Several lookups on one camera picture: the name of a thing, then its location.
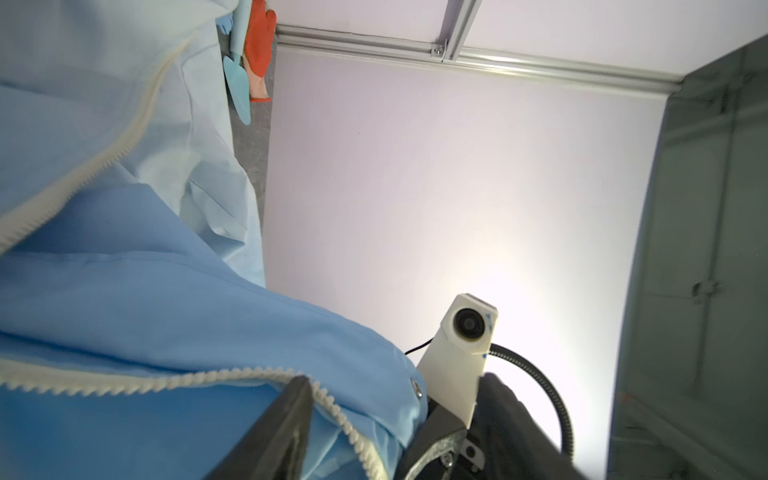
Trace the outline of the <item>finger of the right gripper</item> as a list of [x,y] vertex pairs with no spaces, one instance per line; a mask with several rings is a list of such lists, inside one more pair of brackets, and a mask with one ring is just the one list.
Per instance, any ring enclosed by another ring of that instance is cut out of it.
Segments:
[[438,402],[429,401],[426,421],[403,452],[394,478],[449,479],[466,435],[462,420]]

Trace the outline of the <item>light blue zip jacket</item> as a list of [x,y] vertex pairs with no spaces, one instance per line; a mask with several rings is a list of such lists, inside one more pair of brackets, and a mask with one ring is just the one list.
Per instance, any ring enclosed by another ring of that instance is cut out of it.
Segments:
[[255,477],[310,388],[302,479],[391,479],[424,378],[375,331],[266,289],[227,131],[233,1],[1,5],[1,475]]

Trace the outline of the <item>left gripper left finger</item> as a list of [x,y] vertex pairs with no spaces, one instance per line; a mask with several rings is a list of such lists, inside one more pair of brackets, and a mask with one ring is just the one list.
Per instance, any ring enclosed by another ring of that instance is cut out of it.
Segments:
[[299,479],[306,456],[314,398],[310,380],[298,376],[206,475],[210,480]]

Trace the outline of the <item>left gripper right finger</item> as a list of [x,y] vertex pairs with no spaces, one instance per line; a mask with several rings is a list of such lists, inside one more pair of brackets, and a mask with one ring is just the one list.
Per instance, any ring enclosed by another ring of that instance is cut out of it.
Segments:
[[582,479],[533,420],[524,404],[496,375],[479,382],[469,439],[485,461],[481,479]]

